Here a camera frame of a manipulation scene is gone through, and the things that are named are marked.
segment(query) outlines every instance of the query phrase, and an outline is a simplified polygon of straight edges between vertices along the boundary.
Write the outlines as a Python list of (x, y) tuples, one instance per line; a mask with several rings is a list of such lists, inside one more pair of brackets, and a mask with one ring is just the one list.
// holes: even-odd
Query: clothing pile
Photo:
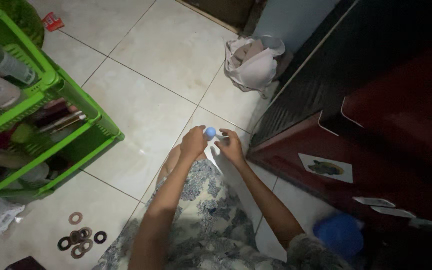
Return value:
[(228, 41), (225, 51), (226, 77), (241, 91), (257, 90), (261, 95), (293, 59), (291, 52), (285, 53), (283, 41), (268, 35)]

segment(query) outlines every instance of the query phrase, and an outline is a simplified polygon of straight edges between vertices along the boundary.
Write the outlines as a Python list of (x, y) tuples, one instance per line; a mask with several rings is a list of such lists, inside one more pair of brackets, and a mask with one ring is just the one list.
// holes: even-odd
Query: animal sticker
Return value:
[(333, 178), (346, 183), (353, 183), (353, 166), (348, 163), (298, 153), (306, 171)]

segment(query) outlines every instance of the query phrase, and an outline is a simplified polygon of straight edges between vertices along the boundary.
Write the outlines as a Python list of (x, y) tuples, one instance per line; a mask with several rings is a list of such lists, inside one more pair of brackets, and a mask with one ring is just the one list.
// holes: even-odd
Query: small blue object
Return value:
[(208, 127), (204, 135), (206, 135), (206, 139), (209, 142), (216, 136), (216, 129), (214, 127)]
[(351, 215), (339, 214), (322, 220), (312, 231), (329, 250), (347, 261), (363, 249), (363, 234)]

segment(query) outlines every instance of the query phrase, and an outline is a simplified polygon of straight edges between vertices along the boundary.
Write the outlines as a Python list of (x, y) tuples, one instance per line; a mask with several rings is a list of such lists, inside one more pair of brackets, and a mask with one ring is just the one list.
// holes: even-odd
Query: green shelf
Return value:
[[(124, 134), (97, 102), (36, 47), (1, 9), (0, 45), (9, 54), (31, 66), (40, 78), (32, 87), (23, 89), (28, 97), (25, 101), (8, 111), (0, 110), (0, 133), (10, 130), (49, 101), (59, 98), (64, 98), (86, 115), (85, 123), (58, 143), (32, 141), (22, 145), (26, 149), (26, 154), (33, 156), (33, 161), (0, 181), (0, 197), (33, 196), (40, 199), (54, 192), (58, 184), (106, 147), (116, 141), (122, 141)], [(19, 179), (56, 153), (73, 164), (56, 179), (43, 186), (25, 184)], [(20, 182), (22, 188), (9, 188), (15, 181)]]

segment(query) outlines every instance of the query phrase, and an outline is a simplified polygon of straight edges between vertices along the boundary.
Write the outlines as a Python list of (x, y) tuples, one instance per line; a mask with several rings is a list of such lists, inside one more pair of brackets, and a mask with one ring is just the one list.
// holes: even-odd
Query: person's left hand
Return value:
[(203, 134), (206, 126), (196, 126), (191, 128), (189, 132), (184, 135), (183, 142), (181, 143), (181, 158), (188, 158), (195, 161), (201, 155), (208, 142)]

